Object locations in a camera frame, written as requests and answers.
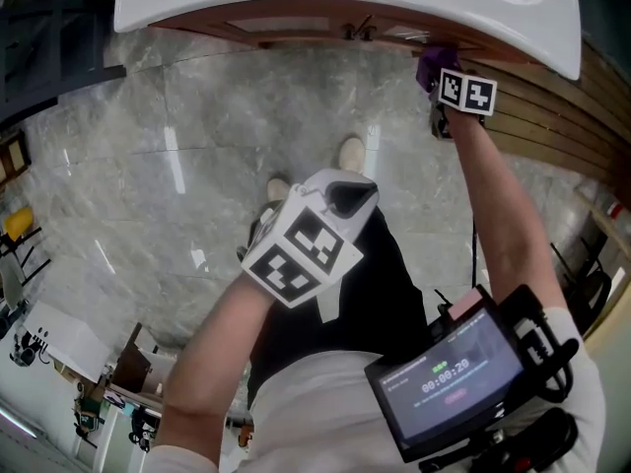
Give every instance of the yellow object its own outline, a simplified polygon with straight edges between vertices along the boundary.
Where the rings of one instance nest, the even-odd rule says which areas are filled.
[[[16,241],[33,223],[33,210],[24,207],[11,214],[4,222],[4,229],[12,241]]]

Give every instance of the wrist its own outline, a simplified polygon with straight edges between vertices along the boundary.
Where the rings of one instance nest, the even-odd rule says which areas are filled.
[[[269,293],[263,286],[258,284],[247,272],[242,272],[237,279],[235,279],[234,285],[238,288],[252,294],[258,303],[271,306],[276,298]]]
[[[445,107],[445,117],[450,124],[450,134],[452,137],[470,134],[480,125],[476,115],[460,112],[448,105]]]

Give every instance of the white sneaker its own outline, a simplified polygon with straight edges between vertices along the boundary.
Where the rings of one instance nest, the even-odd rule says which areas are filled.
[[[267,201],[282,201],[289,196],[291,186],[282,178],[273,177],[267,182]]]
[[[366,160],[366,146],[359,137],[350,137],[339,150],[339,167],[348,171],[362,173]]]

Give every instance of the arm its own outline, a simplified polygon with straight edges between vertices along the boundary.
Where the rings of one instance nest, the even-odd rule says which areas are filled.
[[[527,284],[547,308],[550,327],[560,342],[581,343],[572,359],[574,387],[559,406],[579,427],[575,446],[549,469],[550,473],[596,471],[604,434],[604,398],[598,369],[589,358],[559,287],[545,228],[532,200],[508,169],[477,117],[446,107],[469,192],[473,218],[486,258],[493,298],[500,303],[520,284]],[[539,418],[551,403],[530,400],[505,423],[514,435]]]
[[[224,419],[273,301],[246,274],[228,287],[174,366],[156,445],[219,465]]]
[[[476,116],[446,107],[497,303],[520,284],[544,307],[567,307],[536,207]]]

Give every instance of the timer display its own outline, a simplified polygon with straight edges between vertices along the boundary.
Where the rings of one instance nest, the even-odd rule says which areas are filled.
[[[402,437],[411,439],[507,390],[523,369],[483,308],[422,356],[384,374],[379,384]]]
[[[452,376],[455,377],[458,373],[464,372],[467,368],[469,368],[469,361],[462,359],[455,364],[453,369],[440,373],[437,378],[424,383],[421,388],[425,393],[432,392],[435,388],[440,387],[441,384],[449,382]]]

